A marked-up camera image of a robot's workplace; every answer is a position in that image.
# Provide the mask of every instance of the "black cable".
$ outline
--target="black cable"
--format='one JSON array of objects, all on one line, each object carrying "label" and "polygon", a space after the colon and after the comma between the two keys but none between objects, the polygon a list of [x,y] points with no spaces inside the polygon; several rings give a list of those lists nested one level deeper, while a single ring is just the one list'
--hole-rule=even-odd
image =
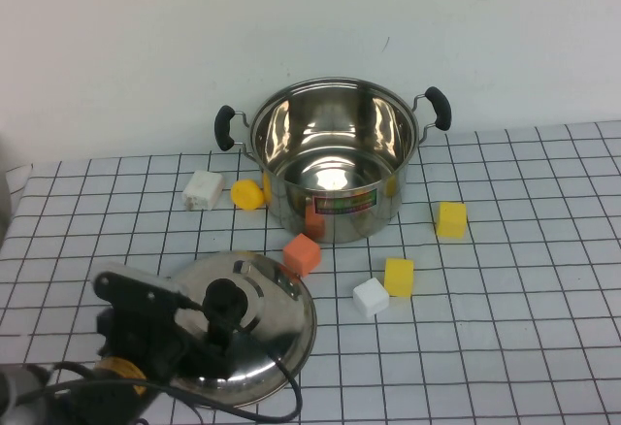
[{"label": "black cable", "polygon": [[[183,309],[191,309],[195,311],[203,311],[203,308],[192,301],[191,299],[180,295],[180,307]],[[148,379],[137,379],[137,378],[93,378],[93,379],[75,379],[71,381],[65,381],[64,383],[57,383],[55,385],[45,386],[42,389],[37,391],[32,391],[30,393],[23,394],[17,398],[18,404],[29,403],[38,399],[41,396],[46,394],[57,393],[60,391],[73,391],[77,389],[83,389],[88,387],[95,386],[105,386],[105,385],[115,385],[115,384],[125,384],[132,386],[143,386],[146,388],[156,389],[162,393],[166,393],[169,396],[185,403],[191,409],[194,406],[211,408],[220,410],[222,412],[230,413],[231,415],[236,415],[240,418],[245,418],[246,420],[250,420],[253,422],[263,422],[263,423],[286,423],[293,420],[297,417],[302,411],[302,391],[300,389],[300,385],[297,383],[295,378],[286,367],[280,362],[280,359],[263,343],[257,340],[254,336],[252,336],[249,332],[245,331],[241,326],[233,324],[228,320],[224,319],[216,312],[205,313],[205,316],[209,318],[215,318],[219,323],[224,325],[228,325],[232,331],[238,331],[240,333],[244,333],[244,335],[255,343],[261,350],[263,350],[275,363],[280,372],[287,379],[289,384],[291,385],[291,389],[293,390],[293,394],[295,395],[295,408],[286,415],[276,417],[271,415],[263,415],[260,413],[248,412],[243,409],[238,409],[233,406],[228,406],[226,404],[220,403],[219,401],[215,401],[204,396],[190,393],[176,386],[170,386],[169,384],[158,383],[156,381],[151,381]]]},{"label": "black cable", "polygon": [[211,408],[221,410],[238,417],[245,418],[254,422],[264,423],[286,423],[290,422],[298,415],[298,411],[288,413],[282,417],[273,417],[270,415],[262,415],[259,413],[248,412],[243,409],[238,409],[233,406],[222,404],[219,401],[208,399],[204,396],[200,396],[195,393],[190,393],[184,389],[177,388],[176,386],[170,386],[164,383],[158,383],[148,379],[137,378],[94,378],[94,379],[73,379],[71,381],[65,381],[64,383],[57,383],[46,386],[37,391],[23,394],[17,399],[17,404],[30,403],[39,399],[41,396],[47,394],[58,393],[60,391],[75,391],[84,388],[92,388],[96,386],[113,386],[113,385],[129,385],[129,386],[143,386],[145,388],[155,389],[161,393],[166,393],[172,398],[175,398],[184,403],[192,404],[193,406],[201,406],[204,408]]},{"label": "black cable", "polygon": [[78,374],[82,378],[94,378],[93,371],[90,370],[88,367],[79,364],[78,362],[69,362],[63,360],[62,362],[58,362],[52,365],[51,369],[49,369],[50,372],[53,372],[55,370],[66,370],[68,372],[73,372],[74,374]]},{"label": "black cable", "polygon": [[[54,365],[51,366],[51,369],[49,369],[51,372],[55,371],[55,370],[67,370],[69,372],[73,372],[75,374],[78,374],[84,378],[94,378],[94,374],[92,372],[92,370],[88,369],[87,367],[85,367],[82,364],[79,364],[78,362],[71,362],[68,360],[64,360],[62,362],[58,362]],[[190,410],[192,410],[196,416],[199,419],[199,422],[201,425],[205,425],[205,422],[203,421],[203,416],[201,415],[201,412],[199,412],[192,404],[189,403],[184,403],[186,406],[189,407]],[[149,425],[149,423],[143,419],[143,418],[139,418],[134,422],[134,425]]]}]

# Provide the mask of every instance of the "pot handle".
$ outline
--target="pot handle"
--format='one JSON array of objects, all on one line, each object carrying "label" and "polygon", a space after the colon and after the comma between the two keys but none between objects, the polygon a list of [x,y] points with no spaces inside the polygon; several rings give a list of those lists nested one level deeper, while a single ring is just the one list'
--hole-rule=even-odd
[{"label": "pot handle", "polygon": [[414,107],[412,108],[413,112],[416,110],[418,99],[420,98],[426,98],[429,100],[431,105],[434,107],[434,111],[436,112],[436,121],[431,124],[427,124],[423,129],[423,137],[419,142],[419,144],[422,144],[427,140],[427,130],[430,127],[436,127],[441,131],[447,131],[450,129],[453,116],[448,99],[437,87],[429,87],[423,95],[418,95],[414,98]]},{"label": "pot handle", "polygon": [[213,132],[215,133],[215,141],[217,142],[217,146],[220,147],[220,150],[222,151],[228,151],[233,148],[233,146],[242,146],[242,153],[244,156],[252,161],[255,161],[252,155],[250,155],[245,148],[245,144],[243,142],[235,142],[230,135],[231,119],[233,119],[236,114],[239,114],[242,117],[245,127],[250,127],[247,119],[245,118],[244,112],[236,112],[228,105],[222,106],[222,108],[220,108],[217,112],[215,121],[213,122]]}]

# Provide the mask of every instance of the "white cube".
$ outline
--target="white cube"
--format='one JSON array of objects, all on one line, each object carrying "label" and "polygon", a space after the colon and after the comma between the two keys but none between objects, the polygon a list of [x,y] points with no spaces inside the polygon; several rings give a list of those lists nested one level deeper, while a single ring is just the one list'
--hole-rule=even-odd
[{"label": "white cube", "polygon": [[195,171],[181,198],[186,210],[211,210],[224,188],[224,176],[209,171]]},{"label": "white cube", "polygon": [[366,317],[388,308],[389,302],[390,296],[377,278],[371,278],[353,290],[353,304]]}]

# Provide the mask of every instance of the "pot lid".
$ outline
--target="pot lid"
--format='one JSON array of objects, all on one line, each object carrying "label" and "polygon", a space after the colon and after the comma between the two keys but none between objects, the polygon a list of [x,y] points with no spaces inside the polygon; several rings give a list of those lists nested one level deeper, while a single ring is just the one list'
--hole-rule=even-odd
[{"label": "pot lid", "polygon": [[[239,320],[246,332],[276,353],[296,375],[311,353],[316,313],[300,279],[271,258],[252,252],[217,253],[173,276],[195,302]],[[230,406],[260,401],[287,384],[276,364],[245,333],[218,329],[197,311],[178,311],[176,322],[222,352],[217,370],[226,375],[196,376],[191,369],[174,385]]]}]

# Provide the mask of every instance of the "round yellow piece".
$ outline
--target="round yellow piece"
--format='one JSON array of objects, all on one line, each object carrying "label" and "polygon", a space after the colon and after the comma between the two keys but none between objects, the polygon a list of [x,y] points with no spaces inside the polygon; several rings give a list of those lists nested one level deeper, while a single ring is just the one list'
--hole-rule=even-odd
[{"label": "round yellow piece", "polygon": [[231,200],[242,210],[255,210],[263,205],[261,188],[253,180],[238,180],[231,187]]}]

